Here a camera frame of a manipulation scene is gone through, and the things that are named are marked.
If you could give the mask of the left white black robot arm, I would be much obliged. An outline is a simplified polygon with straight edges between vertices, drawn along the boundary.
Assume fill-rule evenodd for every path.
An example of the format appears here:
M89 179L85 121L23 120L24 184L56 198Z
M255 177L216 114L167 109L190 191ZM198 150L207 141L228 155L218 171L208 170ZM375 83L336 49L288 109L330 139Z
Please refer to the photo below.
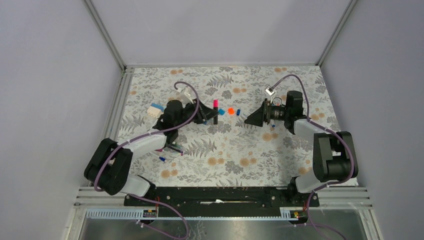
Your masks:
M186 105L179 100L171 100L147 133L121 144L110 138L103 139L83 175L111 196L117 193L135 195L142 205L148 206L155 200L155 192L151 189L153 183L130 174L132 161L171 145L179 135L179 128L189 123L203 124L218 115L216 105L209 108L196 99Z

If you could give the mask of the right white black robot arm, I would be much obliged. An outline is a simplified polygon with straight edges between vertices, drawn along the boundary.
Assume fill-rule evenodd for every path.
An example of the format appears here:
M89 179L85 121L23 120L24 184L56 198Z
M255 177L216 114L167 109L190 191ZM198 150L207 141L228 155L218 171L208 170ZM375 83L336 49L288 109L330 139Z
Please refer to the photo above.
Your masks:
M312 170L294 177L287 191L287 201L293 206L301 205L307 193L315 192L328 185L346 182L358 174L358 164L354 159L352 135L347 132L334 132L315 122L304 114L304 95L295 90L288 91L285 104L276 106L265 99L261 106L250 114L244 123L262 127L271 121L282 121L293 135L301 137L313 145Z

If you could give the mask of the pink highlighter black body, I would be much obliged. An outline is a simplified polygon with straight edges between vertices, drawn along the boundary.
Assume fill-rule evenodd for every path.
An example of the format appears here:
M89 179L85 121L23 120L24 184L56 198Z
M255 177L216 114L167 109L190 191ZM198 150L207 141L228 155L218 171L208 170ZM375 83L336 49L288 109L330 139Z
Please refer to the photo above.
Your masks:
M215 111L215 116L213 117L213 124L218 124L218 116L219 116L219 101L217 99L213 100L213 109Z

